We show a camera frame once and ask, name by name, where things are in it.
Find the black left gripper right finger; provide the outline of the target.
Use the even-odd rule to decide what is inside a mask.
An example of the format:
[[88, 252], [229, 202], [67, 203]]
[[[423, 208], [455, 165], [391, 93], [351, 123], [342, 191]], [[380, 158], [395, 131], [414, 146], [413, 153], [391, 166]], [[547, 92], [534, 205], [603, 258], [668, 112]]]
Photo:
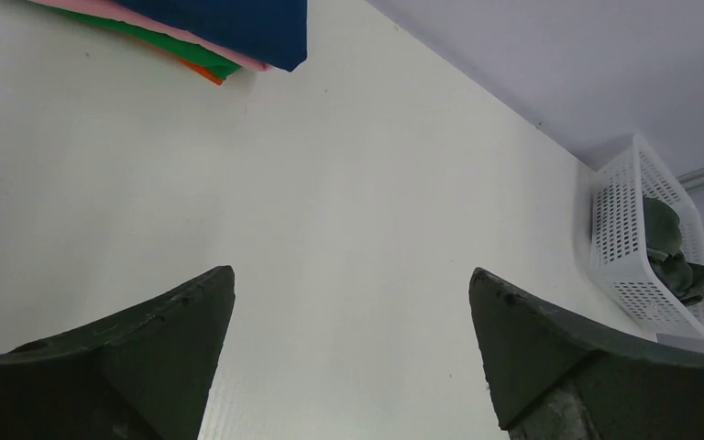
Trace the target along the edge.
[[484, 269], [469, 304], [513, 439], [704, 439], [704, 354], [612, 329]]

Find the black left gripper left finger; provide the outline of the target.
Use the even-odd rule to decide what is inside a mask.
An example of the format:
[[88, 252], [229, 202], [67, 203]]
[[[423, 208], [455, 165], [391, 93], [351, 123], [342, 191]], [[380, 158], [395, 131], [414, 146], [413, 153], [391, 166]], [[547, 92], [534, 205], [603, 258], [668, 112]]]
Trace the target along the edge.
[[0, 439], [194, 439], [235, 304], [219, 266], [0, 354]]

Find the dark grey t shirt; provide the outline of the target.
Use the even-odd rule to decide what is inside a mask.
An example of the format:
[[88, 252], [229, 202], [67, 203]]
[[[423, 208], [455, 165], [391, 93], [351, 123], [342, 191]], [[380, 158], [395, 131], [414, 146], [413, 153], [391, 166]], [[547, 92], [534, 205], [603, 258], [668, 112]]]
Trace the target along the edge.
[[657, 278], [685, 306], [704, 300], [704, 265], [689, 262], [681, 250], [680, 217], [667, 203], [643, 198], [646, 253]]

